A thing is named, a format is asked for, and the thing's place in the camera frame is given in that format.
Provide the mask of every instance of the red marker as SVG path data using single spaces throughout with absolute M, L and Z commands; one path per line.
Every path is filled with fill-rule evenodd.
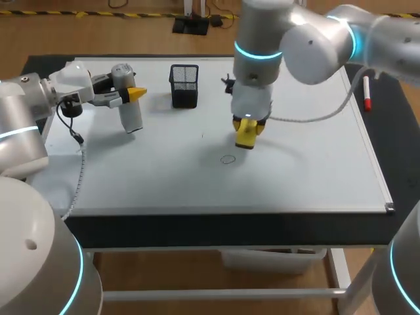
M 365 94 L 365 100 L 363 101 L 365 112 L 370 112 L 372 109 L 372 103 L 370 100 L 369 77 L 367 75 L 363 77 L 363 92 Z

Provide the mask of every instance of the white cable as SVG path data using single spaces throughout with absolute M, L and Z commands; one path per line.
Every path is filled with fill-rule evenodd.
M 349 102 L 350 98 L 352 97 L 352 94 L 354 90 L 357 87 L 357 84 L 359 83 L 360 78 L 362 77 L 363 73 L 367 70 L 367 67 L 360 68 L 356 75 L 353 78 L 352 85 L 350 86 L 350 89 L 348 90 L 347 96 L 344 99 L 344 102 L 332 113 L 317 117 L 317 118 L 311 118 L 311 119 L 290 119 L 290 118 L 280 118 L 280 117 L 272 117 L 270 116 L 269 119 L 273 119 L 276 121 L 285 121 L 287 123 L 314 123 L 315 121 L 322 121 L 326 120 L 328 118 L 334 117 L 335 115 L 339 114 L 344 108 L 346 107 L 347 103 Z
M 85 166 L 86 166 L 86 147 L 84 144 L 80 144 L 80 152 L 81 152 L 81 167 L 79 173 L 79 180 L 77 181 L 76 190 L 74 192 L 72 203 L 70 204 L 70 208 L 68 208 L 67 213 L 61 217 L 63 221 L 65 221 L 73 212 L 74 207 L 76 206 L 77 199 L 79 197 L 81 184 L 83 182 L 83 175 L 85 174 Z

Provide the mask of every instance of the white table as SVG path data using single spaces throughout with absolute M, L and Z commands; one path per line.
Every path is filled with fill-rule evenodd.
M 232 58 L 82 59 L 93 75 L 129 62 L 144 129 L 126 135 L 117 110 L 84 106 L 74 129 L 87 143 L 83 187 L 73 215 L 218 213 L 385 213 L 391 203 L 357 103 L 318 123 L 268 121 L 253 150 L 234 146 L 231 96 L 221 78 Z M 171 107 L 171 64 L 199 66 L 198 106 Z M 298 83 L 282 64 L 273 116 L 300 119 L 332 112 L 349 82 L 344 70 L 317 86 Z M 80 152 L 54 117 L 46 141 L 49 166 L 32 185 L 61 215 L 72 199 Z M 224 164 L 224 156 L 234 163 Z

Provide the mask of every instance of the yellow object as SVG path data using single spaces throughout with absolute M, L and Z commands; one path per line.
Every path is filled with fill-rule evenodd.
M 232 121 L 232 123 L 234 124 L 234 128 L 235 128 L 235 130 L 236 130 L 236 131 L 238 131 L 239 126 L 240 126 L 241 122 L 240 122 L 240 121 L 236 121 L 236 120 L 234 120 L 234 121 Z
M 264 128 L 265 128 L 265 125 L 258 125 L 257 124 L 257 136 L 259 136 L 262 133 Z
M 147 89 L 144 87 L 129 87 L 127 90 L 129 92 L 130 102 L 138 100 L 140 97 L 147 93 Z
M 244 149 L 254 148 L 255 140 L 257 139 L 257 121 L 243 118 L 239 124 L 239 128 L 236 131 L 235 145 Z

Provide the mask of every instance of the table leg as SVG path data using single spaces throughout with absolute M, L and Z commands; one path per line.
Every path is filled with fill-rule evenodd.
M 346 295 L 339 299 L 337 308 L 340 315 L 353 315 L 371 293 L 371 282 L 376 264 L 385 252 L 384 249 L 376 249 L 365 262 L 362 269 L 349 285 Z

